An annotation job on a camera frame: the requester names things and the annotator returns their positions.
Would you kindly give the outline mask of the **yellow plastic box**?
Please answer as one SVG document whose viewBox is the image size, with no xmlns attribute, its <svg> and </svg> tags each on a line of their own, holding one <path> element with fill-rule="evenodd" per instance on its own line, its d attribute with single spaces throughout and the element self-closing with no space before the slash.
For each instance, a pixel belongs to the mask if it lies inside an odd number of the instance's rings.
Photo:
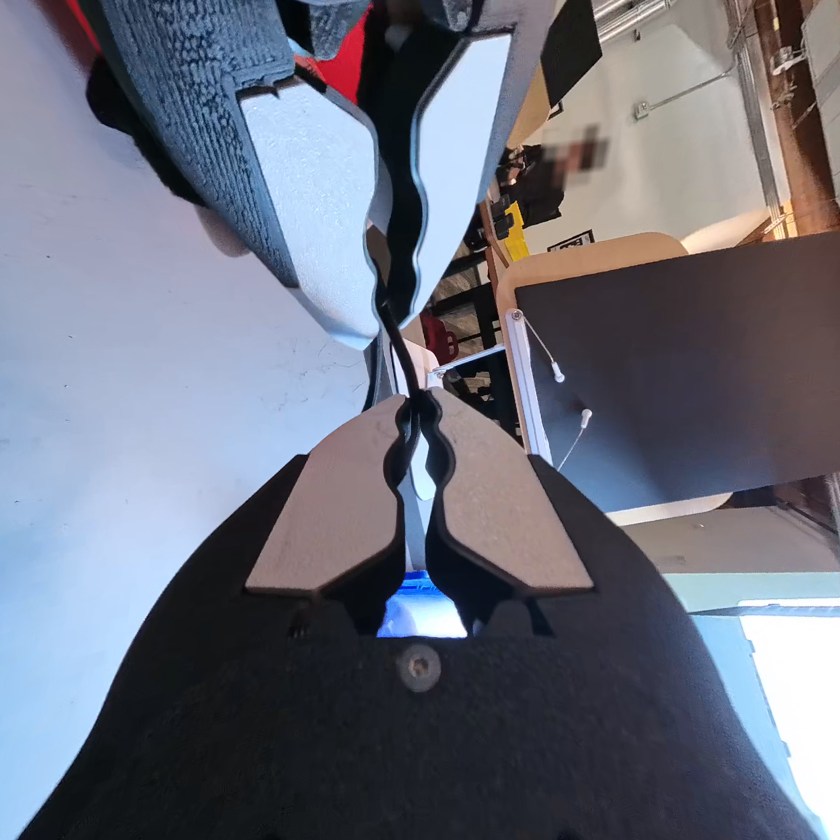
<svg viewBox="0 0 840 840">
<path fill-rule="evenodd" d="M 511 261 L 520 261 L 530 256 L 529 247 L 523 230 L 522 214 L 517 202 L 506 210 L 509 222 L 507 236 L 503 240 Z"/>
</svg>

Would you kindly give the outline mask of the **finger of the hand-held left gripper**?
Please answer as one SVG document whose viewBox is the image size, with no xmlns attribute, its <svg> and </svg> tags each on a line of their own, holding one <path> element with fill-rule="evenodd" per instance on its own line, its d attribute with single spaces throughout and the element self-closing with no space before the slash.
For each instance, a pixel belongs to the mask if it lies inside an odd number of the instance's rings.
<svg viewBox="0 0 840 840">
<path fill-rule="evenodd" d="M 402 328 L 424 308 L 479 199 L 512 33 L 416 31 L 384 84 L 384 161 L 392 184 L 384 299 Z"/>
<path fill-rule="evenodd" d="M 333 340 L 366 350 L 381 328 L 366 244 L 380 185 L 372 121 L 300 76 L 243 91 L 239 108 L 290 264 L 284 283 Z"/>
</svg>

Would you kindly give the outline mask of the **red plastic bin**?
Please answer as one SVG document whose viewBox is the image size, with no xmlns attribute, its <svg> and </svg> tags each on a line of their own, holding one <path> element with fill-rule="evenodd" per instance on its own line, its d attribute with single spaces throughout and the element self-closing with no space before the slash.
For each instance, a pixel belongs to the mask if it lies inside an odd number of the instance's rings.
<svg viewBox="0 0 840 840">
<path fill-rule="evenodd" d="M 296 69 L 321 88 L 360 102 L 372 2 L 301 4 L 301 32 L 290 37 Z"/>
</svg>

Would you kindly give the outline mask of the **blue plastic bin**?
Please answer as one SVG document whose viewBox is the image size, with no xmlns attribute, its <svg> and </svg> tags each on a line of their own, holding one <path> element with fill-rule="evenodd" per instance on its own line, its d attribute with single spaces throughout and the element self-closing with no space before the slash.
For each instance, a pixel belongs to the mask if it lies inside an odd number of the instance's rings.
<svg viewBox="0 0 840 840">
<path fill-rule="evenodd" d="M 394 596 L 401 596 L 403 598 L 420 597 L 427 599 L 442 599 L 445 597 L 449 599 L 436 587 L 425 570 L 407 572 L 400 588 L 391 598 Z"/>
</svg>

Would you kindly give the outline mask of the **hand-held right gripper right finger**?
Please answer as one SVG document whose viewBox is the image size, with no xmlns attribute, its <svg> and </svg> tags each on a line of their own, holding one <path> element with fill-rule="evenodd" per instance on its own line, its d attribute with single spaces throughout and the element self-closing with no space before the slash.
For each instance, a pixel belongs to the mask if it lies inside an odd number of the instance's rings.
<svg viewBox="0 0 840 840">
<path fill-rule="evenodd" d="M 427 570 L 451 599 L 588 592 L 593 580 L 513 437 L 442 388 L 423 393 L 436 492 Z"/>
</svg>

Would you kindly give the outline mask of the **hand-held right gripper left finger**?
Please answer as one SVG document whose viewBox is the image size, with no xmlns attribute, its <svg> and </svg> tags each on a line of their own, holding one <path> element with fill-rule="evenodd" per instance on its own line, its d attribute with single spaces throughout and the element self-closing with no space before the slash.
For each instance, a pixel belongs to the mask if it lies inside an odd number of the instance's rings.
<svg viewBox="0 0 840 840">
<path fill-rule="evenodd" d="M 306 458 L 245 583 L 248 592 L 326 596 L 334 585 L 393 562 L 406 567 L 400 480 L 386 470 L 403 441 L 404 395 L 349 420 Z"/>
</svg>

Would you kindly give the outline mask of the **wooden-rimmed black board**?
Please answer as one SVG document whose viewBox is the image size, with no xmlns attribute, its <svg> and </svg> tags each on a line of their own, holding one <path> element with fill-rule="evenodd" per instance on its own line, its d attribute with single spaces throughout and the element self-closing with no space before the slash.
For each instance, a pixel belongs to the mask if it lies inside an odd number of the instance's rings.
<svg viewBox="0 0 840 840">
<path fill-rule="evenodd" d="M 837 473 L 837 231 L 689 255 L 665 234 L 541 253 L 499 275 L 565 376 L 538 363 L 554 459 L 605 512 Z"/>
<path fill-rule="evenodd" d="M 549 27 L 507 147 L 513 150 L 524 145 L 547 121 L 561 113 L 568 94 L 601 57 L 592 2 L 563 2 Z"/>
</svg>

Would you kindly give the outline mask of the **studio light panel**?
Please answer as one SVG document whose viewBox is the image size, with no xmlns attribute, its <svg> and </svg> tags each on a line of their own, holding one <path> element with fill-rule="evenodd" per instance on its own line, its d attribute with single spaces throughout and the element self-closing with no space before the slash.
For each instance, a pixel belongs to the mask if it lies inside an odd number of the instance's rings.
<svg viewBox="0 0 840 840">
<path fill-rule="evenodd" d="M 839 599 L 691 611 L 773 778 L 818 838 L 839 838 Z"/>
</svg>

